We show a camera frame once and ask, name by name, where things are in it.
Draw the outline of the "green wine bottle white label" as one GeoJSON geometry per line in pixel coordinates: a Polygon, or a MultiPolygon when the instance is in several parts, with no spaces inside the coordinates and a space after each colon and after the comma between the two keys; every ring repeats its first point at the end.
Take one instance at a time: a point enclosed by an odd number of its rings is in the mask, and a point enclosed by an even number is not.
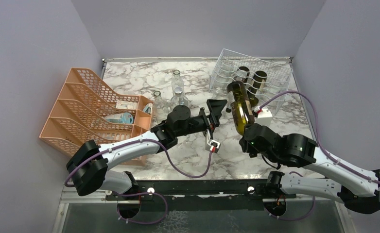
{"type": "Polygon", "coordinates": [[[234,81],[249,83],[250,79],[250,69],[245,66],[238,67],[236,70],[236,76],[234,77],[234,81]]]}

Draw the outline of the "green wine bottle silver neck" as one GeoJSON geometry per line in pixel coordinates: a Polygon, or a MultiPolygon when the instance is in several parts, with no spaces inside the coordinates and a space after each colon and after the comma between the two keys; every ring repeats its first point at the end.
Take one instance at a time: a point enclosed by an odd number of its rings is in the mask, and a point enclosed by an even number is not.
{"type": "Polygon", "coordinates": [[[241,81],[234,81],[227,85],[226,91],[236,131],[244,135],[245,127],[255,123],[245,85],[241,81]]]}

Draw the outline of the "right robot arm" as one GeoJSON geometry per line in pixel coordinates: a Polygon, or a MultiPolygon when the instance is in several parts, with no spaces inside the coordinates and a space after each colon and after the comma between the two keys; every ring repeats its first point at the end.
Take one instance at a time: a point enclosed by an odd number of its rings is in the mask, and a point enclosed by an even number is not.
{"type": "Polygon", "coordinates": [[[380,210],[380,169],[362,169],[332,154],[326,155],[320,145],[304,135],[280,136],[259,124],[245,128],[239,145],[251,158],[260,154],[272,163],[323,175],[309,178],[272,171],[264,185],[265,193],[272,198],[304,194],[342,203],[361,214],[380,210]]]}

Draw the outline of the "green wine bottle dark label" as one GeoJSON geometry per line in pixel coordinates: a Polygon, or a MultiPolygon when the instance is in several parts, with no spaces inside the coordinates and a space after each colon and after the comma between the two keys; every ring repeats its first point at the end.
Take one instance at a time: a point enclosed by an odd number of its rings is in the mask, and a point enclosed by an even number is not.
{"type": "Polygon", "coordinates": [[[250,101],[251,107],[255,107],[259,103],[259,99],[256,97],[257,92],[265,86],[265,82],[267,80],[267,73],[258,70],[253,75],[253,81],[251,82],[251,86],[248,88],[247,94],[250,101]]]}

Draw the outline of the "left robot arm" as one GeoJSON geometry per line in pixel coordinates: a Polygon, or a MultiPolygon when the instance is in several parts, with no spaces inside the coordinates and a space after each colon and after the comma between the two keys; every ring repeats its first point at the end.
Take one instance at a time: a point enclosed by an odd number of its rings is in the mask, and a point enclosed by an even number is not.
{"type": "Polygon", "coordinates": [[[219,119],[227,100],[207,100],[210,114],[200,108],[197,116],[191,116],[189,107],[178,105],[167,118],[149,131],[123,141],[100,144],[86,141],[67,163],[69,176],[66,187],[75,187],[79,196],[89,195],[96,190],[111,190],[124,199],[136,195],[135,179],[130,172],[114,172],[113,167],[144,155],[168,152],[177,145],[178,137],[202,132],[205,149],[209,152],[208,164],[213,153],[217,153],[220,142],[213,139],[213,132],[220,125],[219,119]]]}

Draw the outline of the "clear bottle with silver cap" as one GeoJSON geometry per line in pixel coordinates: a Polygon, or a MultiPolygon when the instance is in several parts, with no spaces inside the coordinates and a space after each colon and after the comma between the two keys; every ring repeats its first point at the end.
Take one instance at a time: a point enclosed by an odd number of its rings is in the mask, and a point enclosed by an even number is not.
{"type": "Polygon", "coordinates": [[[173,90],[173,97],[170,99],[170,111],[172,112],[174,107],[183,105],[190,106],[189,99],[185,96],[184,90],[181,87],[175,87],[173,90]]]}

